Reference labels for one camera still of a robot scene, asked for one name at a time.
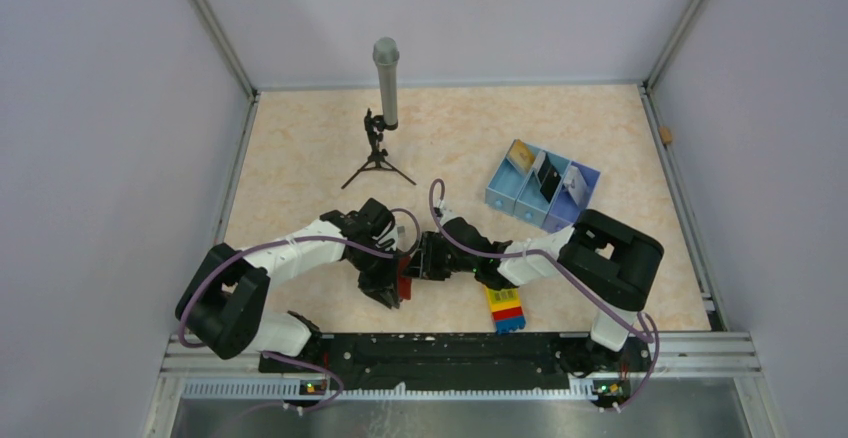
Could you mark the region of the red leather card holder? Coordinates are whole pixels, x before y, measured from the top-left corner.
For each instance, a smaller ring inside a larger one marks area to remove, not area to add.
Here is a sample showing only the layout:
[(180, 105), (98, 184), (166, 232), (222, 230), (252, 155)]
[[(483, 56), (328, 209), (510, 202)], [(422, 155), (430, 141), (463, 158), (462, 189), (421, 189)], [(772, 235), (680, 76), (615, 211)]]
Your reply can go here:
[(397, 265), (396, 290), (400, 302), (411, 299), (411, 279), (406, 275), (410, 261), (410, 257), (403, 257), (398, 261)]

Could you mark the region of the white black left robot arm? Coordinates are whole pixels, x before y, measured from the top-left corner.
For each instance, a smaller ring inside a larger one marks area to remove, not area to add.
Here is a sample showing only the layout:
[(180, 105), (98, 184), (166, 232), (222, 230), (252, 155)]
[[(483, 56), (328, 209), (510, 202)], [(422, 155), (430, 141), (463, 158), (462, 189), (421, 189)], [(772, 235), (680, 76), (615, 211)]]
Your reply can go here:
[(322, 214), (273, 242), (237, 250), (213, 246), (181, 296), (175, 316), (182, 345), (207, 347), (223, 360), (245, 351), (273, 352), (297, 371), (319, 362), (319, 330), (296, 312), (266, 305), (270, 292), (323, 265), (350, 264), (360, 291), (392, 309), (402, 254), (394, 211), (370, 198), (358, 210)]

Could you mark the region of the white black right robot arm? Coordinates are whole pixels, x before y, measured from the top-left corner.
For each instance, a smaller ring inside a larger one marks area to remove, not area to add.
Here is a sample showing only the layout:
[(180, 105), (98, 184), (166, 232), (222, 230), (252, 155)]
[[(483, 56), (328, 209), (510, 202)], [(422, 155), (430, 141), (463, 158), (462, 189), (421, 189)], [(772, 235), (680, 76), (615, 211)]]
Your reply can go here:
[(627, 355), (626, 339), (645, 309), (664, 255), (654, 238), (594, 209), (554, 233), (523, 242), (492, 241), (443, 209), (402, 268), (405, 278), (444, 281), (469, 273), (491, 290), (517, 289), (560, 276), (597, 308), (586, 343), (589, 362), (612, 370)]

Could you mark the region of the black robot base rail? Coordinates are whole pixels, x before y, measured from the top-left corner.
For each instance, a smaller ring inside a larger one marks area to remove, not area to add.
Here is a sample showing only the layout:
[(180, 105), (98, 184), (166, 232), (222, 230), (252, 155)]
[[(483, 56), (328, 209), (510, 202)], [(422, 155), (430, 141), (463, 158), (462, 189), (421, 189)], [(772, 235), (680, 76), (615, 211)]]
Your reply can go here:
[(336, 373), (351, 391), (565, 390), (596, 373), (644, 372), (648, 346), (629, 338), (619, 351), (585, 333), (340, 333), (316, 338), (300, 359)]

